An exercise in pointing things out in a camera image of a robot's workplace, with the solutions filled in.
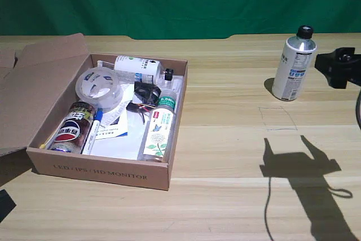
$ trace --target pepsi can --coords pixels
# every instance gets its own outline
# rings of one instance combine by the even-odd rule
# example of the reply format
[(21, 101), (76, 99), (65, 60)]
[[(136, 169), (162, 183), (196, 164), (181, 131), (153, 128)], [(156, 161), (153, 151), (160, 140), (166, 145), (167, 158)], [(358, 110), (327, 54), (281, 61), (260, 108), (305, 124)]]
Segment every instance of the pepsi can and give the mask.
[(81, 154), (94, 120), (95, 108), (85, 102), (75, 102), (70, 107), (50, 150)]

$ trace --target blue marker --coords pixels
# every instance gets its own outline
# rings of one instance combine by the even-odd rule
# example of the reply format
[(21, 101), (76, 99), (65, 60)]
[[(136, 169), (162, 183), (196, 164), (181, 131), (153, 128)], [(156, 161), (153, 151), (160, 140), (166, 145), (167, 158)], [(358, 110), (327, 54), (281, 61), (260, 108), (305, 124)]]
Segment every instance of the blue marker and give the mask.
[(83, 155), (89, 155), (91, 153), (91, 149), (93, 148), (93, 145), (95, 142), (95, 137), (98, 132), (102, 117), (103, 117), (103, 111), (98, 110), (95, 114), (93, 125), (91, 126), (91, 129), (90, 129), (90, 132), (88, 135), (88, 139), (85, 142), (84, 149), (82, 152)]

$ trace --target green curtain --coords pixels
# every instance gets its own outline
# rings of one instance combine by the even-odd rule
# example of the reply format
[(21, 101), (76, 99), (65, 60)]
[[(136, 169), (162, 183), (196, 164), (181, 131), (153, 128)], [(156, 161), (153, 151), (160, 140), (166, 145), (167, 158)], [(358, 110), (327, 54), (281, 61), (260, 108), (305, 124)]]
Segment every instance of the green curtain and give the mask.
[(0, 0), (0, 35), (128, 35), (135, 39), (233, 34), (361, 32), (361, 0)]

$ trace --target wooden table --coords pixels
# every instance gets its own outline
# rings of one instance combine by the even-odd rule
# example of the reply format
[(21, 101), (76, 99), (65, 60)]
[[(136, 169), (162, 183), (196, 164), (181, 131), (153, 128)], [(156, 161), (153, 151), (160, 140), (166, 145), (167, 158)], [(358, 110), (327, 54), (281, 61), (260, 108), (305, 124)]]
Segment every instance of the wooden table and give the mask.
[[(300, 98), (274, 98), (264, 84), (287, 37), (86, 37), (91, 52), (190, 61), (170, 190), (37, 175), (19, 152), (0, 160), (0, 185), (17, 204), (0, 224), (0, 240), (264, 241), (271, 240), (266, 225), (276, 241), (361, 238), (359, 87), (332, 89), (312, 64)], [(0, 37), (0, 48), (45, 38)], [(314, 40), (318, 53), (361, 52), (361, 33)], [(344, 189), (333, 191), (343, 198), (328, 186)], [(333, 237), (322, 239), (326, 233)]]

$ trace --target cardboard box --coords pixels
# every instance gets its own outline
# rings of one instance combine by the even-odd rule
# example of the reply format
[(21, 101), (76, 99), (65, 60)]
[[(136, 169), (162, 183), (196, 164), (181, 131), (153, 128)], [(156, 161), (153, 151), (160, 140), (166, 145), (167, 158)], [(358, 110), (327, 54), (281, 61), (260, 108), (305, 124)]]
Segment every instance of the cardboard box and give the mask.
[(184, 76), (168, 162), (113, 159), (42, 150), (38, 147), (56, 129), (77, 101), (79, 75), (98, 60), (116, 55), (89, 54), (82, 34), (26, 46), (15, 68), (5, 54), (0, 62), (0, 155), (27, 148), (40, 174), (167, 190), (187, 83), (187, 61), (156, 59), (175, 75)]

